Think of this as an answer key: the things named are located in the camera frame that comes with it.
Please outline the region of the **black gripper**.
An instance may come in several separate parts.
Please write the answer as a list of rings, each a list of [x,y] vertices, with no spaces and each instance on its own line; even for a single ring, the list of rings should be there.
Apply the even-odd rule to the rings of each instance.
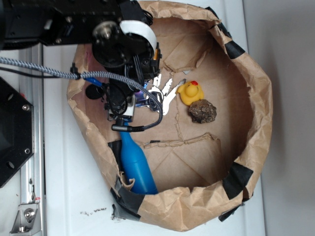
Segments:
[[[162,57],[151,28],[153,16],[136,0],[119,0],[117,4],[117,18],[104,20],[93,30],[94,58],[108,71],[150,80],[160,73]]]

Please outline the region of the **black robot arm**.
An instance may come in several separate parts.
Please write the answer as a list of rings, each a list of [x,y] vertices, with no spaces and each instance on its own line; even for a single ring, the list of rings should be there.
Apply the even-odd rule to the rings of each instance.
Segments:
[[[148,80],[161,58],[152,22],[135,0],[3,0],[0,47],[91,44],[107,70]]]

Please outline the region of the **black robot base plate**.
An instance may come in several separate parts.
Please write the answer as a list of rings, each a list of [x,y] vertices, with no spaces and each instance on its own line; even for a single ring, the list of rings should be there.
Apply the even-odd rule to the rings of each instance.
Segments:
[[[0,186],[29,160],[34,151],[33,105],[3,78],[0,80]]]

